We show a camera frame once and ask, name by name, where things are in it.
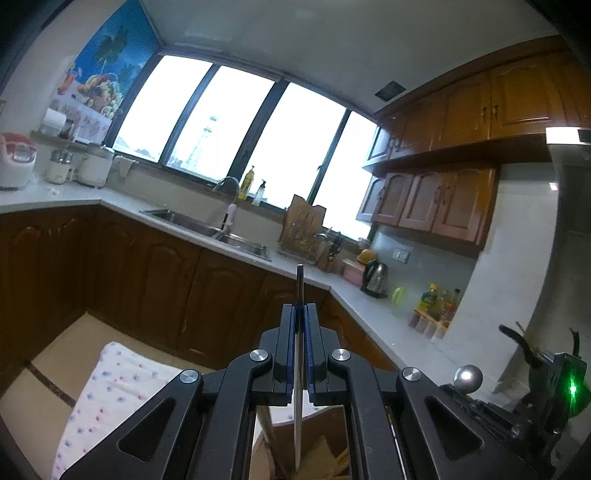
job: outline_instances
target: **wooden cabinet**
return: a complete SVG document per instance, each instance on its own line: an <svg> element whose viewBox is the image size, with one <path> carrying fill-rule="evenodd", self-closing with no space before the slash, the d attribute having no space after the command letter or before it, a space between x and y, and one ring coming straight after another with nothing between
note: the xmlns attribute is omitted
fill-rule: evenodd
<svg viewBox="0 0 591 480"><path fill-rule="evenodd" d="M390 147L390 133L383 127L378 128L375 131L367 161L374 163L383 160L388 155Z"/></svg>
<svg viewBox="0 0 591 480"><path fill-rule="evenodd" d="M488 73L461 80L439 92L432 149L489 138L491 81Z"/></svg>
<svg viewBox="0 0 591 480"><path fill-rule="evenodd" d="M564 125L564 109L546 59L533 57L491 70L491 138L545 133Z"/></svg>
<svg viewBox="0 0 591 480"><path fill-rule="evenodd" d="M421 99L391 117L386 126L393 139L388 158L426 152L431 148L434 98Z"/></svg>
<svg viewBox="0 0 591 480"><path fill-rule="evenodd" d="M340 345L364 357L374 368L395 372L396 365L351 318L351 315L332 296L328 296L318 312L320 326L337 332Z"/></svg>
<svg viewBox="0 0 591 480"><path fill-rule="evenodd" d="M91 313L126 332L133 328L136 318L141 236L138 222L99 210L90 251L87 302Z"/></svg>
<svg viewBox="0 0 591 480"><path fill-rule="evenodd" d="M49 343L53 330L48 288L52 282L49 247L55 231L48 212L2 215L0 222L1 321L22 362L32 360Z"/></svg>
<svg viewBox="0 0 591 480"><path fill-rule="evenodd" d="M415 230L431 230L442 187L441 173L426 171L416 174L398 225Z"/></svg>
<svg viewBox="0 0 591 480"><path fill-rule="evenodd" d="M357 220L360 222L370 222L372 220L374 212L384 198L384 183L385 179L377 177L372 177L369 181L368 189L357 213Z"/></svg>
<svg viewBox="0 0 591 480"><path fill-rule="evenodd" d="M404 204L413 183L408 173L389 173L385 178L381 201L378 202L372 221L386 225L398 225Z"/></svg>
<svg viewBox="0 0 591 480"><path fill-rule="evenodd" d="M185 309L178 350L211 368L233 358L237 336L251 316L264 271L203 250Z"/></svg>
<svg viewBox="0 0 591 480"><path fill-rule="evenodd" d="M140 339L174 349L201 248L149 227L141 245L133 330Z"/></svg>
<svg viewBox="0 0 591 480"><path fill-rule="evenodd" d="M80 207L0 216L0 330L13 363L32 360L83 313L80 286L92 215Z"/></svg>
<svg viewBox="0 0 591 480"><path fill-rule="evenodd" d="M495 173L491 168L446 173L433 233L479 243L491 209Z"/></svg>
<svg viewBox="0 0 591 480"><path fill-rule="evenodd" d="M567 125L591 127L591 75L572 53L550 55L548 63L564 104Z"/></svg>
<svg viewBox="0 0 591 480"><path fill-rule="evenodd" d="M235 355L257 348L264 331L279 327L283 304L296 302L295 287L296 281L291 278L274 273L265 274L250 318L242 326L240 343L235 349ZM317 310L320 310L327 295L326 290L304 284L304 302L315 303Z"/></svg>

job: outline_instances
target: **ceiling vent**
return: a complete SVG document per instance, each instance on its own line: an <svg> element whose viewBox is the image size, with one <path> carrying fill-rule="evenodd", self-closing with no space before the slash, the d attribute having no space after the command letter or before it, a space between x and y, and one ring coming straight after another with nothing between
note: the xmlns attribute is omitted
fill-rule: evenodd
<svg viewBox="0 0 591 480"><path fill-rule="evenodd" d="M389 102L395 96L400 95L405 90L406 90L406 88L404 88L398 82L395 82L394 80L392 80L389 84L387 84L384 88L382 88L378 93L376 93L375 96L378 97L380 100L383 100L384 102Z"/></svg>

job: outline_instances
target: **electric kettle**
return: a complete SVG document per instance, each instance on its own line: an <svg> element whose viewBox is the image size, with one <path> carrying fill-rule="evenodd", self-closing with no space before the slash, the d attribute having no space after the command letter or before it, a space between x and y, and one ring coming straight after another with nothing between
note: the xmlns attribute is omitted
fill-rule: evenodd
<svg viewBox="0 0 591 480"><path fill-rule="evenodd" d="M361 291L376 299L386 298L387 295L384 293L384 286L387 276L387 265L377 260L368 262L363 272Z"/></svg>

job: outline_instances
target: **floral cloth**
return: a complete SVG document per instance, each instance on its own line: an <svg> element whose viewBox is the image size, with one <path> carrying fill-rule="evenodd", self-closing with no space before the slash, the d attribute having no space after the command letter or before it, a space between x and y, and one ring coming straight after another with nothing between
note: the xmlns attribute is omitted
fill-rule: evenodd
<svg viewBox="0 0 591 480"><path fill-rule="evenodd" d="M120 343L107 344L68 419L51 480L59 479L179 372L178 368L154 362Z"/></svg>

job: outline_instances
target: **upper cabinet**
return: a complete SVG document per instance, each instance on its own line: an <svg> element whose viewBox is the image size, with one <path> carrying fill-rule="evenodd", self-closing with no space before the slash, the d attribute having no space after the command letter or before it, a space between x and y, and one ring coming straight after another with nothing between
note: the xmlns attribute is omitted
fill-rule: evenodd
<svg viewBox="0 0 591 480"><path fill-rule="evenodd" d="M549 55L548 63L562 97L567 125L591 127L591 76L571 53Z"/></svg>
<svg viewBox="0 0 591 480"><path fill-rule="evenodd" d="M591 127L591 76L564 42L537 45L476 59L384 107L364 168L385 177L398 168L483 159L550 161L547 127Z"/></svg>
<svg viewBox="0 0 591 480"><path fill-rule="evenodd" d="M399 226L429 231L441 199L443 175L436 171L419 173L413 178Z"/></svg>
<svg viewBox="0 0 591 480"><path fill-rule="evenodd" d="M488 139L491 128L488 73L461 80L439 92L434 117L434 150Z"/></svg>
<svg viewBox="0 0 591 480"><path fill-rule="evenodd" d="M484 244L495 201L495 168L450 165L393 172L384 180L372 221Z"/></svg>
<svg viewBox="0 0 591 480"><path fill-rule="evenodd" d="M376 205L372 221L396 225L402 215L404 202L413 183L408 173L389 173L386 176L381 201Z"/></svg>
<svg viewBox="0 0 591 480"><path fill-rule="evenodd" d="M490 168L445 173L433 233L479 244L492 206L495 173Z"/></svg>
<svg viewBox="0 0 591 480"><path fill-rule="evenodd" d="M374 211L378 208L379 204L384 198L384 183L385 179L379 179L372 177L369 181L369 186L365 192L365 197L359 207L356 219L360 222L370 222L374 216Z"/></svg>
<svg viewBox="0 0 591 480"><path fill-rule="evenodd" d="M421 99L396 112L388 121L392 149L388 158L404 157L426 152L433 138L434 97Z"/></svg>
<svg viewBox="0 0 591 480"><path fill-rule="evenodd" d="M544 57L516 61L491 71L491 138L544 133L564 125L564 109Z"/></svg>

